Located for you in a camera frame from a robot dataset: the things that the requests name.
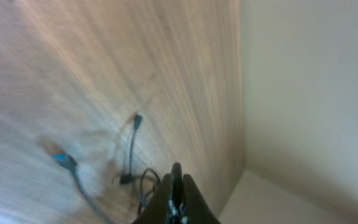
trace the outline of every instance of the wooden surface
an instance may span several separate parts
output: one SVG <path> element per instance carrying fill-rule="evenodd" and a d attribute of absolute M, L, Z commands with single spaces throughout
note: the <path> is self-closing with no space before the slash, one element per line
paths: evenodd
<path fill-rule="evenodd" d="M 181 162 L 217 215 L 244 168 L 239 1 L 0 1 L 0 223 L 99 223 L 69 173 L 118 223 L 135 218 L 135 172 Z"/>

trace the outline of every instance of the wooden panel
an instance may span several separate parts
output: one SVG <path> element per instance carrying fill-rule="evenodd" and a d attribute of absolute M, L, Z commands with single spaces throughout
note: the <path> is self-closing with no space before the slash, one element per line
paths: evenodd
<path fill-rule="evenodd" d="M 244 168 L 239 1 L 0 1 L 0 223 L 98 223 L 69 173 L 118 223 L 135 218 L 134 169 L 178 161 L 218 214 Z"/>

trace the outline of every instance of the cable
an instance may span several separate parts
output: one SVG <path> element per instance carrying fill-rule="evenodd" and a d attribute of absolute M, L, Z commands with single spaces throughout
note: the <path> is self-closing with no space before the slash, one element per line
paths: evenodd
<path fill-rule="evenodd" d="M 134 143 L 135 143 L 135 137 L 136 137 L 137 129 L 134 128 L 134 132 L 132 133 L 131 138 L 131 146 L 129 148 L 129 175 L 132 175 L 132 158 L 134 153 Z"/>
<path fill-rule="evenodd" d="M 77 162 L 70 155 L 65 152 L 61 154 L 53 155 L 55 161 L 62 167 L 68 169 L 70 171 L 71 176 L 74 179 L 75 185 L 77 186 L 78 191 L 85 199 L 86 203 L 92 208 L 92 210 L 107 224 L 116 224 L 113 222 L 93 201 L 92 199 L 85 193 L 83 186 L 78 178 L 77 174 Z"/>
<path fill-rule="evenodd" d="M 107 224 L 116 224 L 113 222 L 93 201 L 92 199 L 85 193 L 84 188 L 81 185 L 81 182 L 78 178 L 78 175 L 76 172 L 71 172 L 71 175 L 74 178 L 75 185 L 77 186 L 77 189 L 80 191 L 80 194 L 82 197 L 86 200 L 88 205 L 92 208 L 92 210 Z"/>
<path fill-rule="evenodd" d="M 128 184 L 129 182 L 132 184 L 134 193 L 140 201 L 138 209 L 137 209 L 137 216 L 140 216 L 140 214 L 142 213 L 142 208 L 145 208 L 148 206 L 149 203 L 147 201 L 147 198 L 151 194 L 155 193 L 156 188 L 160 185 L 160 182 L 161 182 L 160 177 L 158 176 L 156 171 L 154 171 L 151 168 L 146 168 L 146 170 L 144 170 L 144 172 L 140 178 L 139 178 L 139 176 L 132 176 L 132 160 L 133 160 L 135 137 L 136 137 L 136 133 L 137 133 L 137 130 L 139 129 L 141 122 L 142 122 L 142 116 L 138 113 L 135 116 L 134 130 L 132 132 L 131 145 L 129 147 L 129 173 L 126 175 L 122 175 L 120 178 L 121 185 Z M 151 172 L 155 178 L 153 179 L 153 177 L 147 176 L 146 175 L 147 172 Z M 140 190 L 136 189 L 135 182 L 137 179 L 140 180 L 140 186 L 139 186 Z M 146 194 L 144 194 L 144 191 L 143 191 L 144 179 L 148 179 L 153 182 L 152 190 L 148 191 Z"/>

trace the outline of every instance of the beige wall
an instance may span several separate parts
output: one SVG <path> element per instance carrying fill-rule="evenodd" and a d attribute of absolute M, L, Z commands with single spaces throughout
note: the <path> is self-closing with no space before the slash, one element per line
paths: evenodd
<path fill-rule="evenodd" d="M 222 224 L 343 224 L 344 220 L 245 171 L 222 211 Z"/>
<path fill-rule="evenodd" d="M 358 0 L 245 0 L 246 159 L 358 218 Z"/>

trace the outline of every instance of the cable connector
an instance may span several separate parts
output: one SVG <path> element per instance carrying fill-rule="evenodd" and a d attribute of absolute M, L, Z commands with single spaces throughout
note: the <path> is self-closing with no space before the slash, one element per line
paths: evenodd
<path fill-rule="evenodd" d="M 140 113 L 137 113 L 135 116 L 135 121 L 134 121 L 134 129 L 138 130 L 140 123 L 142 122 L 142 115 L 140 115 Z"/>
<path fill-rule="evenodd" d="M 55 154 L 53 155 L 53 159 L 57 162 L 57 164 L 68 169 L 70 172 L 76 171 L 77 162 L 71 157 L 71 155 L 66 153 Z"/>
<path fill-rule="evenodd" d="M 120 177 L 119 177 L 119 185 L 126 185 L 126 184 L 130 184 L 132 183 L 133 181 L 133 177 L 131 174 L 122 174 Z"/>

